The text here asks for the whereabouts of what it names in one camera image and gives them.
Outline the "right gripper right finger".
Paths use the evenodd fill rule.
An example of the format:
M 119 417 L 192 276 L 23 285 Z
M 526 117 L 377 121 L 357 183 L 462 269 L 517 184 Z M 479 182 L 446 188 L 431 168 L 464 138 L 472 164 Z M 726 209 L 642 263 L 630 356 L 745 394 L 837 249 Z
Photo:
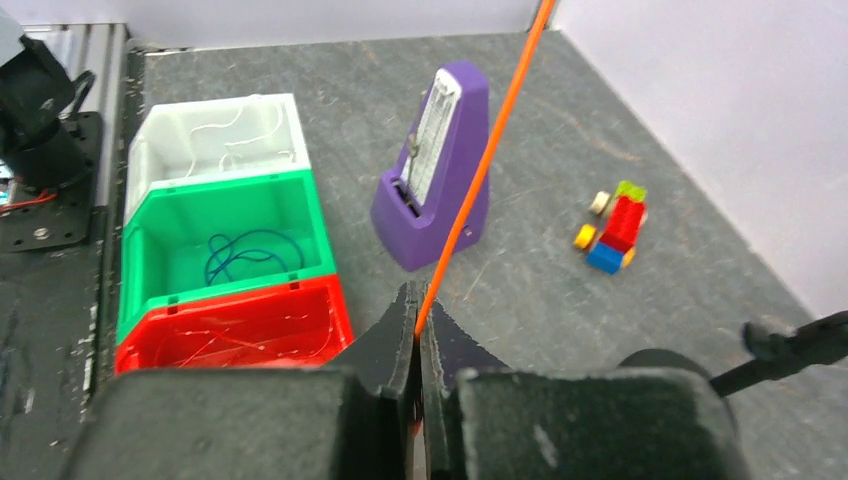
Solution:
M 462 370 L 502 370 L 507 365 L 465 331 L 438 302 L 420 338 L 423 426 L 427 476 L 463 479 L 462 412 L 455 394 Z

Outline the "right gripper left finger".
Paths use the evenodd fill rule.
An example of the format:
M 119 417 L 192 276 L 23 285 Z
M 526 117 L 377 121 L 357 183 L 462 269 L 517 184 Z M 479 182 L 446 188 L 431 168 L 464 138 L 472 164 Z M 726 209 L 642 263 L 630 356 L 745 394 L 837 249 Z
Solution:
M 418 426 L 419 285 L 402 284 L 381 318 L 329 365 L 344 374 L 337 479 L 405 479 Z

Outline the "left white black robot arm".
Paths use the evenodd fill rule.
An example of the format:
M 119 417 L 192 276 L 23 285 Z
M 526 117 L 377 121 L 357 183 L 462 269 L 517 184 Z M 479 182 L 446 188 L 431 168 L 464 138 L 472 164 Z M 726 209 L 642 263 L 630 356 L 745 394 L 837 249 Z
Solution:
M 90 70 L 71 79 L 43 41 L 1 13 L 1 159 L 16 181 L 61 189 L 91 173 L 75 135 L 95 81 Z

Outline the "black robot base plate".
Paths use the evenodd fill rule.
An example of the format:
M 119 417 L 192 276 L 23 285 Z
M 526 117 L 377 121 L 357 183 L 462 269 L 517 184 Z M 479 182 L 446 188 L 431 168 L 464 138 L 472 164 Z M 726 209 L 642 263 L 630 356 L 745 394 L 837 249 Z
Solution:
M 1 207 L 1 251 L 64 247 L 88 238 L 103 144 L 93 111 L 57 119 L 11 152 L 10 202 Z

